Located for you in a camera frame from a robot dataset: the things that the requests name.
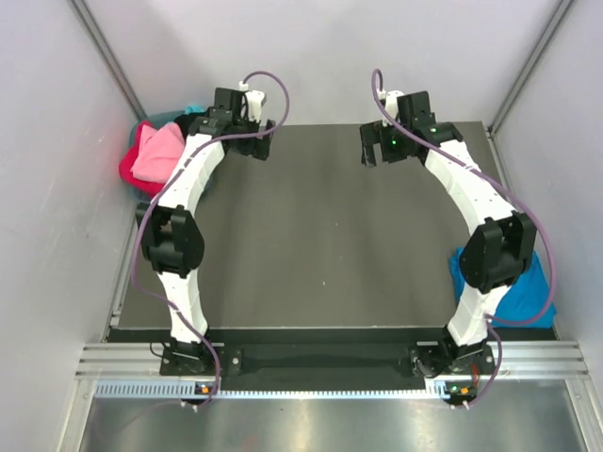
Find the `pink t shirt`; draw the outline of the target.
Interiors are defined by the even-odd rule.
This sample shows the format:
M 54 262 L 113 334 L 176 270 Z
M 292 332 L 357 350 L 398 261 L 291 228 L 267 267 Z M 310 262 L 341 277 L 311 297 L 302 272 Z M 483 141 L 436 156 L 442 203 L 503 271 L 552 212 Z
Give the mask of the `pink t shirt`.
M 180 128 L 173 121 L 166 123 L 144 141 L 140 169 L 146 171 L 150 180 L 167 183 L 185 145 Z

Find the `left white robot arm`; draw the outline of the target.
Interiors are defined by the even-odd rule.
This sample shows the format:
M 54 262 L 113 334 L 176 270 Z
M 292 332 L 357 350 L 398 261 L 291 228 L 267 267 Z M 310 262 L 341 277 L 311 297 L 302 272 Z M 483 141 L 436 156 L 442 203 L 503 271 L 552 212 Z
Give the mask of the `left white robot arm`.
M 186 146 L 167 189 L 152 202 L 142 202 L 136 217 L 142 256 L 160 280 L 171 314 L 171 337 L 164 342 L 160 372 L 164 376 L 208 375 L 214 352 L 202 341 L 208 324 L 199 294 L 198 268 L 205 242 L 195 211 L 213 171 L 229 152 L 258 160 L 269 157 L 275 121 L 261 121 L 264 92 L 245 83 L 218 88 L 214 104 L 203 113 L 185 114 L 177 124 L 186 131 Z

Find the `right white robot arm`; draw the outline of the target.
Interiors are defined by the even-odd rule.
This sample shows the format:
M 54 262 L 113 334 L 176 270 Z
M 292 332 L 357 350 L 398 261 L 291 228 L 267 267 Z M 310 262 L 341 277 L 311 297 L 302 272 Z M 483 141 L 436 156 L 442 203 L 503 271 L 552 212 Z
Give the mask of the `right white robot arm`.
M 360 127 L 363 165 L 375 166 L 376 152 L 386 163 L 418 159 L 444 187 L 470 234 L 459 258 L 464 288 L 456 312 L 436 349 L 417 349 L 412 358 L 425 378 L 459 373 L 483 353 L 489 321 L 530 268 L 536 227 L 479 177 L 463 135 L 453 123 L 437 121 L 427 92 L 377 89 L 376 100 L 385 114 Z

